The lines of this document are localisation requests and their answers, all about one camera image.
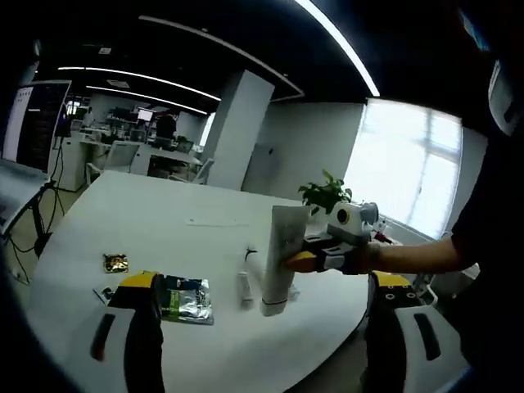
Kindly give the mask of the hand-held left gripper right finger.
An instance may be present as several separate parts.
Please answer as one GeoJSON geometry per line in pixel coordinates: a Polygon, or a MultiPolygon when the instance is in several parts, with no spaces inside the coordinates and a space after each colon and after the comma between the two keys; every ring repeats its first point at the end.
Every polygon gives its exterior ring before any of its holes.
{"type": "Polygon", "coordinates": [[[365,392],[447,392],[469,369],[458,332],[410,282],[368,275],[365,392]]]}

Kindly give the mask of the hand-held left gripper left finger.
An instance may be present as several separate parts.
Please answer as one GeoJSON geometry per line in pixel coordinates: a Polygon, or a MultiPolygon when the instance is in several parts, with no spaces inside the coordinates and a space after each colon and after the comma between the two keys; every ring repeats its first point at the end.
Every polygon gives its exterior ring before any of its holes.
{"type": "Polygon", "coordinates": [[[81,323],[82,392],[163,392],[159,274],[126,277],[81,323]]]}

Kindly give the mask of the person's right hand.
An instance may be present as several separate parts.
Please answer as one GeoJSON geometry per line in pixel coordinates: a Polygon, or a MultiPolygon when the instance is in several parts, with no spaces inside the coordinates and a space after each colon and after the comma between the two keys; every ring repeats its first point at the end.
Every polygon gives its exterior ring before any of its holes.
{"type": "Polygon", "coordinates": [[[342,268],[343,274],[359,275],[367,274],[373,270],[384,270],[386,262],[382,247],[375,243],[369,243],[353,248],[345,257],[342,268]]]}

